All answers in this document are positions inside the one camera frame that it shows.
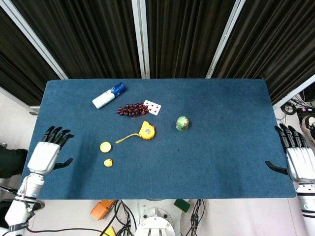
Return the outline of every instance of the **green object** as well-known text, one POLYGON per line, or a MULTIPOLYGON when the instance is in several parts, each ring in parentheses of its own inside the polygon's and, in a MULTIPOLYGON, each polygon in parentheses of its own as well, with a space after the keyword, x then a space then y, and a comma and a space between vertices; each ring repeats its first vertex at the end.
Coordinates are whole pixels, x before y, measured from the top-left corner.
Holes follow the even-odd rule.
POLYGON ((175 206, 177 206, 180 210, 187 213, 189 210, 190 204, 183 199, 177 199, 174 203, 175 206))
POLYGON ((184 116, 179 117, 176 121, 176 128, 179 131, 187 130, 188 125, 189 125, 189 120, 187 117, 184 117, 184 116))

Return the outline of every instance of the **green ball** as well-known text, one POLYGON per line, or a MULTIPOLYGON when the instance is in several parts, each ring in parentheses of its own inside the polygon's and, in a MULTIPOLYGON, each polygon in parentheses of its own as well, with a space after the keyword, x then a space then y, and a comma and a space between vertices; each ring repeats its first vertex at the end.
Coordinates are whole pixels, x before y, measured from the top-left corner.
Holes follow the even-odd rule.
POLYGON ((187 119, 187 117, 179 117, 176 121, 176 128, 179 131, 184 131, 187 130, 189 125, 189 120, 187 119))

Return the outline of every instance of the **red grapes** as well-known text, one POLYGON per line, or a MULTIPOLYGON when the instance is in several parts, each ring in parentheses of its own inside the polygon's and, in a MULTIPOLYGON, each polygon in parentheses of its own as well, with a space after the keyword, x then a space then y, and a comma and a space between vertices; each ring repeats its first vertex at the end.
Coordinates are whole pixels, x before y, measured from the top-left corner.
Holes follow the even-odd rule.
POLYGON ((126 104, 124 107, 119 107, 116 112, 121 116, 133 117, 145 115, 149 112, 149 110, 148 106, 144 106, 143 102, 141 102, 136 104, 126 104))

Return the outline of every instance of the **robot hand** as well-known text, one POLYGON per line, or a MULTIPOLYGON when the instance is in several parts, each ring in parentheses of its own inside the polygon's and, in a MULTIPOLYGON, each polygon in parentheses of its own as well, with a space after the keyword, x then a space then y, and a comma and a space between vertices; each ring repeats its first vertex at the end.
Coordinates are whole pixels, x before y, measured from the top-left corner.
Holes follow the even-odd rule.
POLYGON ((52 170, 64 168, 72 162, 73 159, 70 158, 63 163, 56 164, 56 159, 59 151, 65 145, 66 141, 73 138, 74 135, 65 135, 66 133, 70 132, 69 129, 65 129, 60 132, 60 134, 58 134, 58 132, 62 128, 54 128, 54 126, 51 126, 46 131, 42 141, 36 145, 35 150, 28 163, 28 168, 31 173, 46 175, 52 170))
POLYGON ((289 175, 299 184, 296 194, 300 202, 303 219, 309 236, 315 236, 315 156, 307 146, 302 134, 293 127, 280 124, 275 126, 283 150, 287 156, 287 169, 274 166, 266 161, 273 171, 289 175))
POLYGON ((74 137, 74 135, 67 134, 70 132, 68 129, 59 133, 61 129, 61 127, 55 129, 54 126, 51 126, 34 149, 28 163, 31 174, 24 178, 5 216, 9 225, 8 236, 22 235, 24 228, 29 225, 29 219, 34 216, 32 207, 44 185, 44 175, 49 174, 52 170, 68 166, 73 160, 70 158, 63 163, 56 163, 61 148, 68 139, 74 137))
POLYGON ((280 124, 280 127, 275 126, 275 129, 287 156, 288 169, 274 166, 270 161, 266 161, 267 166, 273 171, 290 175, 297 183, 315 183, 315 156, 312 149, 307 146, 303 135, 292 126, 287 128, 280 124))

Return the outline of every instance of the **curtain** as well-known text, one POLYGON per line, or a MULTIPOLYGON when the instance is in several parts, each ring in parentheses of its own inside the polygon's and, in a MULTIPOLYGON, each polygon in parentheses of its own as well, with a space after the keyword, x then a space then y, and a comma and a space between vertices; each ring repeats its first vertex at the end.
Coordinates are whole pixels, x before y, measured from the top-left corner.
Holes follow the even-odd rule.
POLYGON ((1 7, 0 21, 0 87, 39 105, 46 82, 59 78, 1 7))
POLYGON ((140 78, 131 0, 12 1, 69 78, 140 78))
POLYGON ((234 0, 146 0, 151 78, 205 78, 234 0))
POLYGON ((276 103, 315 74, 315 1, 246 1, 213 78, 263 78, 276 103))

